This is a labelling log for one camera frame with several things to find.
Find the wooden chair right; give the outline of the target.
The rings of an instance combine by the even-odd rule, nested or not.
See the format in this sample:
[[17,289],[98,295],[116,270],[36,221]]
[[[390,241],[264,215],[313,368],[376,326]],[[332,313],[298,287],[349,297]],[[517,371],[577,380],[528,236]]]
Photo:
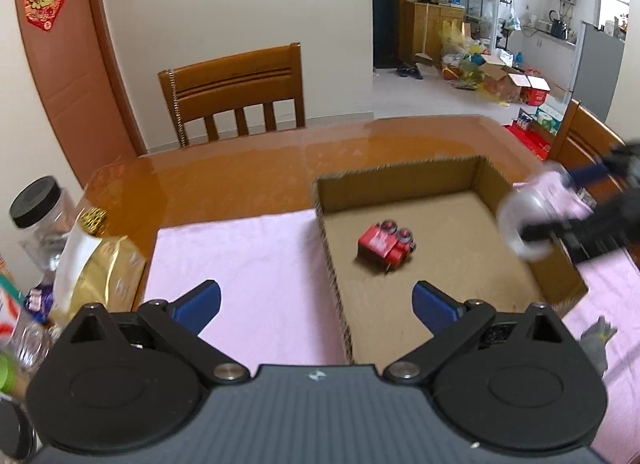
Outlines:
[[623,171],[619,175],[606,175],[582,187],[570,179],[570,172],[592,168],[620,147],[624,153],[639,152],[637,141],[625,142],[585,106],[576,100],[570,101],[547,157],[554,183],[574,192],[585,189],[597,203],[630,189],[634,181],[629,181]]

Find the red gift boxes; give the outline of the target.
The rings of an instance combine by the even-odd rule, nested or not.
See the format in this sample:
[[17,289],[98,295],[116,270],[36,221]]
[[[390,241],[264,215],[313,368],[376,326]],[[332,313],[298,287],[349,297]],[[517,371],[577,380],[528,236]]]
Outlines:
[[561,120],[540,108],[536,112],[526,112],[524,108],[520,108],[518,116],[504,127],[540,161],[546,161],[560,130]]

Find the pink table cloth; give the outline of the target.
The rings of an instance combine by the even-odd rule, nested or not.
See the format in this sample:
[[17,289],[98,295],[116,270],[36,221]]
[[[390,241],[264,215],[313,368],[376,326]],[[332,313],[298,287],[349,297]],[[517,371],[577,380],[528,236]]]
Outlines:
[[[608,462],[639,459],[639,271],[625,254],[581,265],[588,294],[564,319],[580,335],[598,317],[606,346],[608,410],[593,447]],[[174,300],[205,280],[221,310],[203,338],[256,370],[262,363],[342,364],[342,329],[314,213],[209,222],[157,233],[146,299]]]

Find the shallow cardboard box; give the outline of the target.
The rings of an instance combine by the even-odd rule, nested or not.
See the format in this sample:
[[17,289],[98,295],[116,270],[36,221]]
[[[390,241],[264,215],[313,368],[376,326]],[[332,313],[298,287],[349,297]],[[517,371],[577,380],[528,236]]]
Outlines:
[[[479,298],[500,312],[545,302],[567,314],[587,285],[561,250],[518,259],[495,214],[512,185],[482,156],[430,159],[337,173],[314,181],[314,205],[350,363],[387,364],[431,332],[411,306],[413,285],[434,284],[459,301]],[[392,219],[411,231],[416,251],[396,270],[364,260],[358,239]]]

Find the red toy car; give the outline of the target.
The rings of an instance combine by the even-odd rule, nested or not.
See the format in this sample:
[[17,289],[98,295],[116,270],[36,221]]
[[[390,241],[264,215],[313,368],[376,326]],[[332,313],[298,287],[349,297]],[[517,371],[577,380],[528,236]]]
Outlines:
[[399,269],[415,250],[412,232],[393,220],[371,225],[358,239],[358,256],[385,272]]

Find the gold snack bag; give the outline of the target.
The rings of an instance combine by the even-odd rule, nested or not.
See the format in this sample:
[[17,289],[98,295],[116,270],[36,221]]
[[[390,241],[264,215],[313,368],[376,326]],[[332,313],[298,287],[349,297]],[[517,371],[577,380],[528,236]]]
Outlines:
[[106,229],[101,208],[85,208],[76,219],[55,271],[53,324],[66,326],[91,302],[110,312],[134,306],[146,259],[128,236],[110,236]]

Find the open cardboard box floor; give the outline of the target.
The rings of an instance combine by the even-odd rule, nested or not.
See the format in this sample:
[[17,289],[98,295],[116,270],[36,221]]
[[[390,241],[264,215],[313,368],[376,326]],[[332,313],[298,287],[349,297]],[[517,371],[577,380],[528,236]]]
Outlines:
[[536,70],[521,72],[493,55],[484,55],[478,69],[484,90],[500,102],[541,106],[547,100],[549,83]]

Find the grey elephant toy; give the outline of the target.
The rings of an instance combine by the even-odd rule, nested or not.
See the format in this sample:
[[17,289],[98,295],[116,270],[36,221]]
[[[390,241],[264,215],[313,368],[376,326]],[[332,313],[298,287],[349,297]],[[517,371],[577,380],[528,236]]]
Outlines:
[[608,322],[603,315],[600,315],[598,320],[590,325],[578,339],[578,345],[585,352],[600,377],[603,377],[608,370],[606,345],[616,333],[617,328]]

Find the grey refrigerator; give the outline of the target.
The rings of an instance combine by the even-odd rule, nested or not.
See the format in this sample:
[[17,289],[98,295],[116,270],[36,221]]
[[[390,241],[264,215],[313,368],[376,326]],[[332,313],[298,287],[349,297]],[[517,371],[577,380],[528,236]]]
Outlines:
[[624,49],[624,40],[582,22],[570,91],[572,99],[590,110],[602,123],[608,119]]

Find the clear jar black lid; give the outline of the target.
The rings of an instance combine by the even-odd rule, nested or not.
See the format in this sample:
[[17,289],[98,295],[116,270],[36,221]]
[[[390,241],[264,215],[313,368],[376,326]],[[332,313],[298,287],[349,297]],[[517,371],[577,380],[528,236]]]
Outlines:
[[67,190],[54,176],[41,177],[18,193],[9,215],[27,256],[41,272],[55,272],[77,218]]

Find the yellow plastic bag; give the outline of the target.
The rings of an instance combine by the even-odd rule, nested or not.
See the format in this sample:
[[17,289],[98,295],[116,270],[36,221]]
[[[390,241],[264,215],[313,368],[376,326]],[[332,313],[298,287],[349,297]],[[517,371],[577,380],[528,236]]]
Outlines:
[[487,51],[483,42],[472,37],[471,24],[463,20],[442,20],[438,34],[442,67],[458,67],[465,57]]

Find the wooden dining chair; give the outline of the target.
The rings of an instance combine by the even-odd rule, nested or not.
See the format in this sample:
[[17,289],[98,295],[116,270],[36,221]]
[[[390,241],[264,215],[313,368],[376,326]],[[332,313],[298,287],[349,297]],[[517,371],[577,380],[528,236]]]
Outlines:
[[201,120],[209,142],[220,139],[215,116],[232,112],[238,135],[247,137],[245,109],[262,106],[265,129],[278,129],[274,104],[291,101],[295,127],[306,126],[302,46],[260,49],[162,70],[157,74],[182,149],[190,145],[186,124]]

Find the wooden cabinet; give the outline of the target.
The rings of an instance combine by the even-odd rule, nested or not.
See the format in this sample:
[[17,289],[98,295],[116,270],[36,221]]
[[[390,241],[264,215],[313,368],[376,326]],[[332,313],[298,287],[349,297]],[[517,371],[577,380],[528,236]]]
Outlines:
[[442,57],[442,32],[446,27],[461,28],[465,9],[461,6],[409,2],[409,55],[425,53],[438,64]]

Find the brown wooden door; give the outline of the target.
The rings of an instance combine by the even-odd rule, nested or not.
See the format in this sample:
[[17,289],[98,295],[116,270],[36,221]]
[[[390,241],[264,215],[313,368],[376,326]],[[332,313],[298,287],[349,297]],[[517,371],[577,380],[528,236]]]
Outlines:
[[27,62],[66,161],[84,187],[96,170],[146,153],[103,0],[68,0],[49,30],[15,0]]

